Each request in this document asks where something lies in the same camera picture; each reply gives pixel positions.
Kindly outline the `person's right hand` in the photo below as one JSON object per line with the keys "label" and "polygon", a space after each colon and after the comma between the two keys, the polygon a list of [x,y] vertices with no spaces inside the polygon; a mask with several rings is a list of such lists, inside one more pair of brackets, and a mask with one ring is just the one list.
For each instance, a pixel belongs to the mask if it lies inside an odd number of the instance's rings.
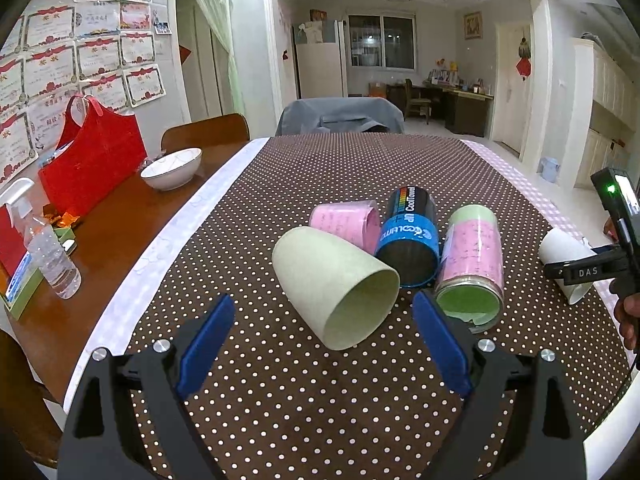
{"label": "person's right hand", "polygon": [[627,350],[639,350],[639,316],[640,297],[638,294],[624,295],[621,280],[612,281],[608,290],[616,295],[618,300],[614,308],[614,316],[618,324],[618,331],[623,338]]}

